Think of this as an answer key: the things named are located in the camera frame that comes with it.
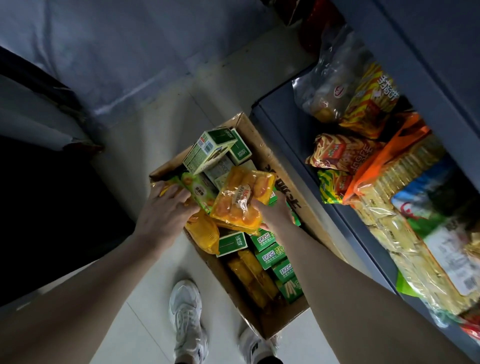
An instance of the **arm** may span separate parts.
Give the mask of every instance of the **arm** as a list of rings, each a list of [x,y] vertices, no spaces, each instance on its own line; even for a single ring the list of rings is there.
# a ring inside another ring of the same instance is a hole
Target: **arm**
[[[284,246],[318,326],[341,363],[471,363],[412,307],[291,223],[285,196],[258,209]]]
[[[126,241],[61,285],[0,322],[0,362],[88,364],[149,268],[170,247],[196,204],[187,190],[164,184],[150,193]]]

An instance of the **forearm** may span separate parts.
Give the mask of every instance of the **forearm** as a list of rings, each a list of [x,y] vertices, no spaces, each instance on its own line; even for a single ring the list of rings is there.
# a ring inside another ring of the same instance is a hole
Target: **forearm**
[[[3,363],[89,363],[118,311],[156,261],[128,238],[0,323]]]
[[[302,229],[283,225],[275,232],[341,363],[470,363],[398,296],[338,259]]]

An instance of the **brown box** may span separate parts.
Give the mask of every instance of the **brown box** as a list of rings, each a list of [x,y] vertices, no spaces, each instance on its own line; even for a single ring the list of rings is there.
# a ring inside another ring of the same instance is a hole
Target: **brown box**
[[[274,156],[272,150],[265,144],[259,132],[255,129],[248,117],[244,113],[238,114],[229,121],[223,123],[222,126],[236,128],[245,144],[252,151],[252,161],[259,170],[267,170],[276,174],[276,187],[287,196],[290,205],[302,220],[303,228],[307,230],[312,237],[330,249],[335,255],[345,260],[344,256],[330,239],[330,236],[323,229],[318,217],[314,214],[307,201],[299,193],[282,165],[278,162],[278,159]],[[191,147],[184,150],[175,158],[153,171],[150,174],[151,182],[160,181],[163,175],[173,171],[176,167],[181,165],[190,148]],[[309,307],[305,296],[302,296],[289,305],[274,305],[271,312],[268,314],[260,311],[246,295],[241,284],[231,274],[225,261],[222,260],[222,258],[217,258],[215,255],[205,253],[195,244],[186,230],[185,233],[190,242],[195,246],[200,257],[208,265],[225,291],[227,291],[232,302],[240,311],[240,314],[263,338],[268,339],[272,337]]]

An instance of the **yellow and red striped package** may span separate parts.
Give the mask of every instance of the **yellow and red striped package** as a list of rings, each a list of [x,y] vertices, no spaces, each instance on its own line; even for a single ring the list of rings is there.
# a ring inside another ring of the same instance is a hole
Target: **yellow and red striped package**
[[[374,62],[363,75],[340,126],[370,139],[377,139],[400,94],[393,79]]]
[[[305,163],[355,174],[362,163],[383,146],[384,143],[369,139],[324,133],[315,138],[315,150]]]

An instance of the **person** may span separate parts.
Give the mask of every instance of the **person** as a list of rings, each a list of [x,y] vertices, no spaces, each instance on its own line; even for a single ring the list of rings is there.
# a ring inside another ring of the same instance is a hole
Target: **person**
[[[117,248],[0,322],[4,364],[87,364],[112,321],[149,268],[165,254],[188,218],[187,190],[152,188],[133,234]],[[338,259],[291,223],[285,197],[253,200],[285,248],[312,313],[340,363],[471,363],[470,359],[396,295]],[[200,324],[200,293],[192,282],[174,287],[169,315],[176,330],[176,363],[201,364],[208,353]],[[248,364],[279,363],[272,345],[246,331]]]

